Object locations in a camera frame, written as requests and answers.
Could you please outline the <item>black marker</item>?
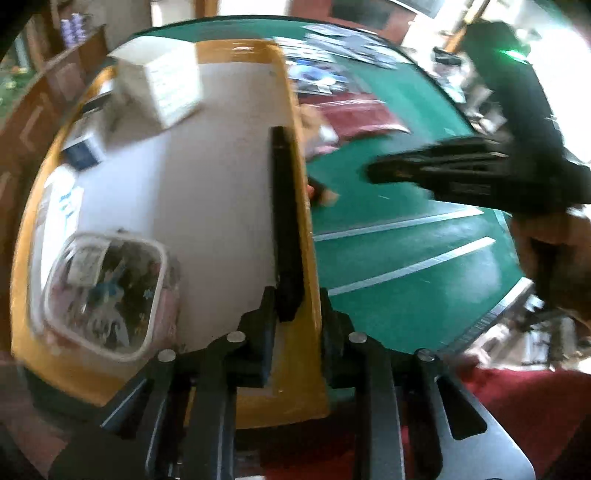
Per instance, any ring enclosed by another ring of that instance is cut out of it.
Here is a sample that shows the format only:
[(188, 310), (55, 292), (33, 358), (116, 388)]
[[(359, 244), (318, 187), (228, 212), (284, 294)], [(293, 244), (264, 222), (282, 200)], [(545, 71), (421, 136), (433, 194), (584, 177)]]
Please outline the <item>black marker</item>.
[(287, 129), (270, 129), (273, 239), (276, 256), (276, 314), (281, 323), (294, 320), (304, 301), (304, 264), (298, 231), (294, 155)]

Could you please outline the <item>dark red fabric pouch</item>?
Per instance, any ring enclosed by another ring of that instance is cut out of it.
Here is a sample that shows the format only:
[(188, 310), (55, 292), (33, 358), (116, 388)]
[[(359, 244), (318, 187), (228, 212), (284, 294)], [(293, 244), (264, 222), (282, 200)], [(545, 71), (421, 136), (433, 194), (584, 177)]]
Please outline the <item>dark red fabric pouch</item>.
[(301, 95), (298, 100), (301, 105), (317, 112), (341, 142), (394, 132), (411, 133), (410, 128), (374, 94)]

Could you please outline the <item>yellow-rimmed white storage box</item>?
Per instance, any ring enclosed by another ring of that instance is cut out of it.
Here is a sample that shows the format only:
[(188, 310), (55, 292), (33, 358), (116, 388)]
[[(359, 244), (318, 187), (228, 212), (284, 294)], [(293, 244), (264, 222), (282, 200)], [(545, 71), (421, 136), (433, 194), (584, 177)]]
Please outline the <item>yellow-rimmed white storage box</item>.
[[(110, 89), (112, 118), (76, 108), (58, 131), (29, 195), (11, 274), (11, 351), (35, 407), (73, 428), (88, 421), (163, 350), (199, 351), (235, 330), (276, 289), (270, 129), (287, 129), (294, 155), (304, 301), (276, 334), (263, 388), (238, 389), (238, 427), (271, 427), (327, 416), (321, 372), (321, 299), (315, 269), (301, 118), (283, 51), (263, 39), (197, 46), (204, 99), (168, 129), (138, 107), (117, 80), (114, 60), (90, 86)], [(105, 160), (77, 171), (63, 159), (69, 139), (97, 135)], [(74, 232), (117, 232), (155, 240), (179, 265), (176, 342), (132, 364), (109, 365), (59, 350), (30, 320), (30, 274)]]

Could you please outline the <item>round table centre console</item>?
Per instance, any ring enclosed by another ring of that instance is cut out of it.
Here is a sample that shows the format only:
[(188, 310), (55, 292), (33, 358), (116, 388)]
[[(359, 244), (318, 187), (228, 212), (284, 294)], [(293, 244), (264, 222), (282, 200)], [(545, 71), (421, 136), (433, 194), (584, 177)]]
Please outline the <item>round table centre console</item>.
[(348, 70), (332, 62), (287, 59), (287, 75), (298, 95), (332, 96), (363, 91)]

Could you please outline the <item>scattered playing cards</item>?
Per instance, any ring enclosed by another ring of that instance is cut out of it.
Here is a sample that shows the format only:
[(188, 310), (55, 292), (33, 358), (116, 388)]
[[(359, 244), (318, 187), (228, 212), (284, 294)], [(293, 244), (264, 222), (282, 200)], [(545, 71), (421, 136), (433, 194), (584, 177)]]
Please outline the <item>scattered playing cards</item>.
[(280, 45), (284, 55), (293, 59), (335, 63), (335, 57), (342, 57), (392, 70), (411, 63), (374, 35), (331, 24), (307, 24), (303, 39), (274, 36), (273, 41)]

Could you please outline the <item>dark blue small box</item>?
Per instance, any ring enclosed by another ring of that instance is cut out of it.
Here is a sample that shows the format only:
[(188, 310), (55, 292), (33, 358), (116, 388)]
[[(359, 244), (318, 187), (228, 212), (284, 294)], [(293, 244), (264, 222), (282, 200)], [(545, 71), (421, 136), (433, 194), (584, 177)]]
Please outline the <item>dark blue small box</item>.
[(69, 166), (83, 171), (105, 160), (104, 141), (97, 135), (69, 139), (64, 144), (61, 154)]

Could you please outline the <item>white cardboard box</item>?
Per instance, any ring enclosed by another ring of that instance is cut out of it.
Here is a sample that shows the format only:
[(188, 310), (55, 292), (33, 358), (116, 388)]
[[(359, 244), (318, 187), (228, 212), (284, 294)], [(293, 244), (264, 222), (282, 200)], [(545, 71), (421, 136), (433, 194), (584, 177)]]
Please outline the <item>white cardboard box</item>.
[(192, 42), (141, 36), (112, 50), (109, 57), (126, 95), (163, 130), (197, 110), (204, 99)]

